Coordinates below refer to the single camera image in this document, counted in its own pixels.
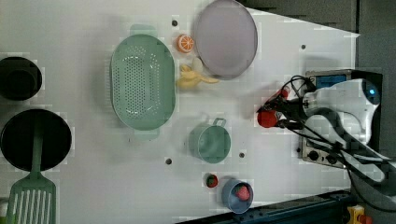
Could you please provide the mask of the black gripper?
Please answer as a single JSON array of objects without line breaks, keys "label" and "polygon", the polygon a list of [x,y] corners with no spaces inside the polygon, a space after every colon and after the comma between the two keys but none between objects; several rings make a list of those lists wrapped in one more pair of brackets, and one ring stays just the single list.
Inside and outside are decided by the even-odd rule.
[{"label": "black gripper", "polygon": [[307,119],[302,98],[286,100],[282,97],[276,97],[274,110],[284,116],[276,123],[277,125],[287,125],[292,122],[303,124]]}]

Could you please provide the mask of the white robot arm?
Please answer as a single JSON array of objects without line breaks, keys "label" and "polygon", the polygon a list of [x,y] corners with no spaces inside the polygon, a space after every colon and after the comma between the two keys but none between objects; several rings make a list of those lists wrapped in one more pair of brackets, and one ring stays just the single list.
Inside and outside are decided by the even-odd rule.
[{"label": "white robot arm", "polygon": [[325,151],[369,185],[395,186],[394,160],[368,146],[380,105],[379,92],[370,81],[350,79],[292,100],[278,93],[265,105],[285,116],[281,127],[296,130],[311,147]]}]

